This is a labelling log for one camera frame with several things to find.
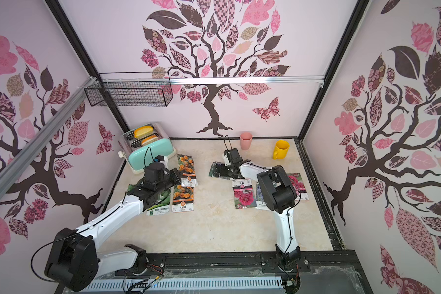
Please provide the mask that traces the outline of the pink flower seed packet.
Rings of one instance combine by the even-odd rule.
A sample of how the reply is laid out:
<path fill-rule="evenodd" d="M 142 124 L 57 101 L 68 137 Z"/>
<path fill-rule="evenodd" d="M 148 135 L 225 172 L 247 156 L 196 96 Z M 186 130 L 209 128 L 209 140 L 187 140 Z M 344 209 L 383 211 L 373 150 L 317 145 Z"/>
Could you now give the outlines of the pink flower seed packet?
<path fill-rule="evenodd" d="M 232 180 L 232 189 L 236 209 L 256 206 L 254 187 L 250 179 Z"/>

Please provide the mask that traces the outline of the lavender seed packet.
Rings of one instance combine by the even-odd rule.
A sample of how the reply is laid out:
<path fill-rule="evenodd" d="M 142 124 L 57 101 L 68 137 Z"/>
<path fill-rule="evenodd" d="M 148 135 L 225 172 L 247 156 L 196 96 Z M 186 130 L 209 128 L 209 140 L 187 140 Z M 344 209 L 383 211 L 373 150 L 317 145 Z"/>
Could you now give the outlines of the lavender seed packet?
<path fill-rule="evenodd" d="M 257 209 L 267 210 L 267 211 L 269 210 L 266 202 L 264 201 L 261 187 L 259 184 L 256 184 L 256 194 L 255 194 L 254 199 L 255 199 L 255 205 L 256 205 Z"/>
<path fill-rule="evenodd" d="M 235 175 L 229 165 L 222 162 L 213 162 L 209 170 L 209 177 L 220 178 L 223 180 L 233 180 Z"/>

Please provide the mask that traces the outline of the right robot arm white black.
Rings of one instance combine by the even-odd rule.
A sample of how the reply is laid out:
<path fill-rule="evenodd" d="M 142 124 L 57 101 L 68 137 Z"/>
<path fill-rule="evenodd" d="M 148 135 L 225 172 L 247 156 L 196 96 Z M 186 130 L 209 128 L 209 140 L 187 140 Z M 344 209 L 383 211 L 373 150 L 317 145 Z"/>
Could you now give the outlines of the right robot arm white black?
<path fill-rule="evenodd" d="M 259 186 L 266 207 L 274 213 L 277 229 L 276 252 L 281 265 L 296 262 L 301 250 L 294 230 L 294 208 L 300 202 L 300 194 L 280 165 L 263 167 L 244 160 L 236 148 L 224 151 L 224 162 L 214 162 L 209 176 L 239 180 L 254 180 Z"/>

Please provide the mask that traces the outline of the green plant seed packet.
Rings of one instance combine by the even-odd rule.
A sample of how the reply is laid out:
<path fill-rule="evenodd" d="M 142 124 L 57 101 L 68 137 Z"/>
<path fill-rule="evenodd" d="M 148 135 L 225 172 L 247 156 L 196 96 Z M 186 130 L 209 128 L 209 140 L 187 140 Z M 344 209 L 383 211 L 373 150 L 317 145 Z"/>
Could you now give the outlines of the green plant seed packet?
<path fill-rule="evenodd" d="M 137 185 L 129 185 L 126 192 L 127 196 L 143 197 L 143 189 Z"/>

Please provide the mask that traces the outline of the marigold seed packet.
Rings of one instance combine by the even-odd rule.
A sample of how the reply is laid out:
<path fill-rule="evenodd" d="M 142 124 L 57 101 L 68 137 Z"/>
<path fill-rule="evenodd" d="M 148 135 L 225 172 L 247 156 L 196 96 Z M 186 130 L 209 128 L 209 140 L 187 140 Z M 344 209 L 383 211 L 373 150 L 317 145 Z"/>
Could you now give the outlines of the marigold seed packet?
<path fill-rule="evenodd" d="M 182 187 L 197 187 L 198 181 L 192 156 L 178 154 L 178 170 L 181 172 Z"/>
<path fill-rule="evenodd" d="M 194 210 L 194 188 L 184 187 L 181 184 L 174 187 L 171 205 L 174 213 Z"/>

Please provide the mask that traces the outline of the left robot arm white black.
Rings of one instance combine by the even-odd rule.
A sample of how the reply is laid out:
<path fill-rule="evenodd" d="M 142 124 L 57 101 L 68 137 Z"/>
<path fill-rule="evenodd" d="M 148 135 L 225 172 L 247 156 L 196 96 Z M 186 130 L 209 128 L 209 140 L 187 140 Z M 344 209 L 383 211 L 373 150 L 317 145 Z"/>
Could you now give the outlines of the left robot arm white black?
<path fill-rule="evenodd" d="M 125 193 L 122 201 L 104 214 L 76 229 L 62 229 L 52 243 L 44 274 L 74 292 L 89 286 L 102 275 L 128 270 L 147 270 L 147 252 L 128 244 L 121 250 L 103 254 L 105 241 L 125 223 L 153 207 L 159 196 L 181 184 L 181 172 L 168 169 L 165 162 L 152 162 L 143 178 Z"/>

